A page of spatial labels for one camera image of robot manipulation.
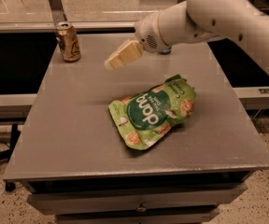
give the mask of logo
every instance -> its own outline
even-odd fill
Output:
[[[127,106],[127,114],[137,130],[151,130],[166,119],[165,110],[171,108],[169,96],[164,91],[145,92]]]

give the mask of gold can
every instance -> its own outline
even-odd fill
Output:
[[[59,22],[56,26],[57,41],[66,62],[75,62],[80,58],[77,30],[71,22]]]

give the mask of drawer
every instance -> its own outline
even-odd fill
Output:
[[[94,213],[61,215],[56,217],[59,224],[172,224],[202,223],[210,221],[219,213],[215,207],[187,207],[149,210],[144,214],[136,212]]]
[[[45,215],[135,211],[143,205],[157,208],[219,205],[230,203],[247,189],[245,184],[117,189],[107,191],[32,194],[28,203]]]

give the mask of snack bag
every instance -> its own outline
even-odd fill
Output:
[[[186,79],[176,75],[149,91],[113,101],[109,111],[125,144],[144,150],[191,115],[195,96]]]

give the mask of gray tabletop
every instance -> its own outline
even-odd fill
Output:
[[[204,44],[145,53],[115,71],[104,60],[133,34],[80,35],[82,58],[57,48],[7,166],[5,180],[170,175],[269,168],[269,153]],[[197,92],[195,112],[146,151],[127,148],[107,106],[180,74]]]

